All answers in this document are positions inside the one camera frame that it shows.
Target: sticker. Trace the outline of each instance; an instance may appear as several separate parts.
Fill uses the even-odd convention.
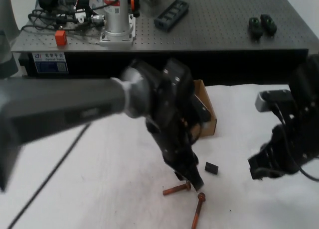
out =
[[[105,8],[105,11],[110,14],[120,14],[120,2],[114,2],[113,0],[103,0],[106,4],[112,4]]]
[[[33,53],[32,56],[38,73],[69,73],[63,52]]]

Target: optical breadboard table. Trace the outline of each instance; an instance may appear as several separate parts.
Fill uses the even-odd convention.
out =
[[[159,13],[174,0],[160,1]],[[88,30],[85,35],[69,32],[67,45],[58,47],[54,32],[27,28],[21,32],[12,50],[23,53],[64,52],[67,61],[67,53],[144,54],[204,51],[232,51],[233,53],[260,50],[305,50],[307,52],[303,52],[304,59],[308,51],[309,53],[318,52],[318,38],[287,0],[183,1],[189,3],[189,11],[170,32],[158,30],[154,26],[154,17],[141,13],[141,16],[136,18],[136,39],[128,48],[100,46],[98,42],[101,30],[99,29]],[[264,34],[257,42],[249,36],[248,20],[253,16],[260,17],[261,14],[269,14],[278,26],[278,31],[274,37]],[[90,58],[90,61],[96,61],[96,57]],[[294,58],[296,58],[295,55],[287,57],[289,60]]]

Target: white table surface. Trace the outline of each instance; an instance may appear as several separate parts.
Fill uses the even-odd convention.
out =
[[[215,136],[193,147],[206,194],[198,229],[318,228],[319,184],[300,174],[263,181],[250,176],[247,159],[270,139],[279,122],[271,113],[257,112],[255,97],[259,91],[282,88],[287,86],[207,88],[218,121]],[[0,197],[0,228],[12,217],[2,206],[22,207],[79,130],[25,149],[8,194]],[[219,166],[218,176],[204,171],[206,161]],[[318,174],[319,161],[305,169]],[[190,228],[197,192],[162,195],[164,188],[178,184],[144,120],[112,116],[88,129],[15,228]]]

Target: black connector block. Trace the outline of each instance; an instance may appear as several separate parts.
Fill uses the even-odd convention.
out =
[[[187,12],[189,4],[182,0],[175,0],[158,18],[154,19],[155,27],[169,31]]]
[[[273,36],[277,32],[277,26],[274,20],[267,14],[261,14],[260,16],[261,25],[265,29],[265,31],[270,35]]]
[[[249,19],[249,32],[252,36],[252,38],[259,40],[260,37],[264,34],[263,28],[261,27],[260,21],[256,17],[251,17]]]
[[[206,162],[205,171],[217,175],[218,166],[211,164],[209,162]]]

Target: rusty bolt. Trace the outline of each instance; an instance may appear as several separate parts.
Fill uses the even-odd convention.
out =
[[[168,194],[176,193],[176,192],[179,192],[179,191],[184,190],[184,189],[187,189],[188,191],[190,190],[190,182],[186,181],[185,184],[164,190],[163,195],[166,196]]]
[[[196,208],[196,213],[195,213],[195,216],[194,216],[193,224],[191,225],[191,229],[196,229],[197,223],[198,223],[199,214],[200,214],[200,210],[201,210],[201,206],[202,206],[203,202],[205,202],[205,201],[206,201],[205,194],[203,194],[203,193],[198,194],[198,204],[197,204],[197,208]]]

